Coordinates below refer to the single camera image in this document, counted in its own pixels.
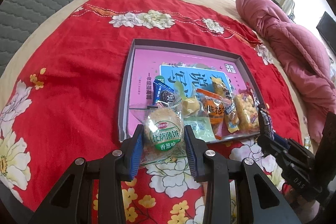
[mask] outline floral blanket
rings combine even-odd
[[[248,27],[180,0],[90,0],[34,52],[0,113],[0,181],[25,206],[36,210],[77,157],[95,160],[119,147],[119,92],[134,38],[193,43],[241,55],[269,105],[277,133],[301,141],[288,87]],[[211,149],[230,159],[253,158],[281,188],[281,170],[273,157],[262,158],[255,139]],[[186,159],[140,169],[122,187],[130,223],[202,221],[203,188],[191,177]],[[94,221],[97,189],[96,182]]]

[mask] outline green and white label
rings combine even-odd
[[[180,128],[171,121],[160,121],[155,124],[157,130],[151,135],[151,142],[160,151],[172,149],[181,141]]]

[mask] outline red floral fabric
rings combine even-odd
[[[118,15],[150,10],[170,15],[174,25],[116,27],[109,23]],[[217,22],[224,28],[223,34],[220,29],[211,31],[203,19]],[[24,147],[25,161],[21,169],[16,166],[20,174],[17,181],[22,183],[14,183],[4,173],[0,178],[30,209],[36,210],[74,159],[102,158],[120,145],[119,94],[134,38],[186,42],[242,56],[263,100],[270,106],[274,129],[283,137],[301,142],[299,121],[288,87],[276,67],[265,65],[258,56],[254,47],[260,42],[248,27],[204,6],[180,0],[90,0],[75,10],[34,52],[1,112],[0,153],[1,143],[20,143]],[[5,117],[19,108],[21,110],[11,115],[8,122]],[[252,140],[252,143],[221,143],[211,148],[229,157],[234,154],[234,148],[252,151],[253,145]],[[128,221],[188,223],[198,215],[197,210],[201,211],[202,187],[189,180],[187,164],[183,167],[184,163],[177,159],[165,164],[167,170],[179,170],[176,176],[180,182],[175,185],[187,187],[187,190],[184,188],[182,196],[176,197],[175,190],[168,188],[175,186],[169,186],[169,182],[165,184],[163,171],[141,169],[137,183],[131,186],[123,183],[126,191],[134,189],[128,195],[132,197],[126,199],[131,200],[128,207],[125,206],[130,215]],[[93,216],[97,194],[93,197]],[[184,209],[178,210],[175,206],[174,210],[173,206],[179,203]]]

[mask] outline dark screen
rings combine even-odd
[[[332,49],[334,54],[336,54],[336,22],[335,20],[327,12],[324,12],[316,28],[319,31],[322,38],[327,42],[329,47]]]

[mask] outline beige bed sheet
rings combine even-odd
[[[7,100],[9,99],[12,89],[16,83],[16,78],[18,77],[20,71],[22,70],[25,63],[31,57],[33,52],[41,45],[41,43],[50,35],[56,28],[80,5],[85,3],[88,0],[74,0],[61,10],[56,12],[50,18],[48,18],[41,26],[26,40],[26,42],[22,45],[22,47],[16,52],[13,56],[9,64],[7,65],[3,75],[0,78],[0,109],[2,109]],[[237,13],[235,0],[183,0],[189,3],[204,5],[209,7],[216,12],[227,15],[235,20],[243,22],[240,16]],[[305,116],[305,108],[304,104],[298,94],[297,90],[294,88],[293,84],[288,79],[284,70],[282,69],[278,60],[274,57],[273,51],[269,47],[268,43],[265,42],[265,45],[271,51],[273,55],[273,60],[275,66],[278,68],[283,78],[285,79],[294,105],[296,107],[299,120],[300,120],[300,128],[302,133],[302,139],[308,136],[307,126],[303,121],[303,117]]]

